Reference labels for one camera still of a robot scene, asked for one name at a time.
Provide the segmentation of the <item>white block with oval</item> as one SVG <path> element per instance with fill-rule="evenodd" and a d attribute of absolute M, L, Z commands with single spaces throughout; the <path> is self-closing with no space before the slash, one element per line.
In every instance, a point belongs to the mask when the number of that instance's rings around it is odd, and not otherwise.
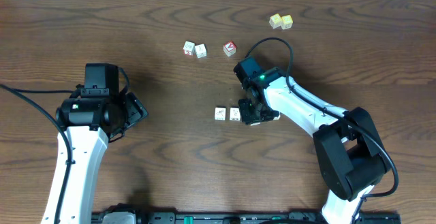
<path fill-rule="evenodd" d="M 241 119 L 240 110 L 236 107 L 230 108 L 230 120 L 231 121 L 239 121 Z"/>

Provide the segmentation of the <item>white block blue edge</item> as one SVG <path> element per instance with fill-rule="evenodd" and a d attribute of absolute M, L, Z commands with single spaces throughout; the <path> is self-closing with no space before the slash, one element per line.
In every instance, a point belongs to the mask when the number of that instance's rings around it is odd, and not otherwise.
<path fill-rule="evenodd" d="M 279 120 L 279 119 L 280 119 L 280 117 L 281 117 L 281 115 L 280 115 L 280 114 L 278 114 L 277 116 L 275 116 L 275 117 L 274 117 L 274 119 L 273 119 L 273 120 L 274 120 L 274 121 L 277 121 L 277 120 Z"/>

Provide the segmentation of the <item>white dragonfly block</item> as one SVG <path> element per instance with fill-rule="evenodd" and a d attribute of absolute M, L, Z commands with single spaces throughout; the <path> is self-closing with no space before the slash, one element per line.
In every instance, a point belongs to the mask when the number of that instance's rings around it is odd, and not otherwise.
<path fill-rule="evenodd" d="M 214 117 L 217 121 L 224 121 L 226 118 L 226 108 L 216 107 Z"/>

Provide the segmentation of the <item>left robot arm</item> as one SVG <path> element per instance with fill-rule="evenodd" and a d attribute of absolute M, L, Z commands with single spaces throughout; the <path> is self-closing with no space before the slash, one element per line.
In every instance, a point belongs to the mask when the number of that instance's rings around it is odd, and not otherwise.
<path fill-rule="evenodd" d="M 99 167 L 109 143 L 146 118 L 148 112 L 125 86 L 122 68 L 89 63 L 79 86 L 56 112 L 57 164 L 43 223 L 90 223 Z"/>

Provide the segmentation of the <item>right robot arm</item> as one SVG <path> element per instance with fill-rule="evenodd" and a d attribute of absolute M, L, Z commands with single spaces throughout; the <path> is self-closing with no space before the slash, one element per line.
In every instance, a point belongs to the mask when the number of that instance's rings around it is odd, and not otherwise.
<path fill-rule="evenodd" d="M 322 208 L 327 223 L 354 223 L 363 197 L 392 166 L 369 113 L 333 106 L 299 86 L 275 67 L 262 69 L 253 57 L 239 62 L 234 73 L 247 96 L 238 101 L 247 125 L 284 115 L 305 130 L 315 145 L 317 161 L 329 188 Z"/>

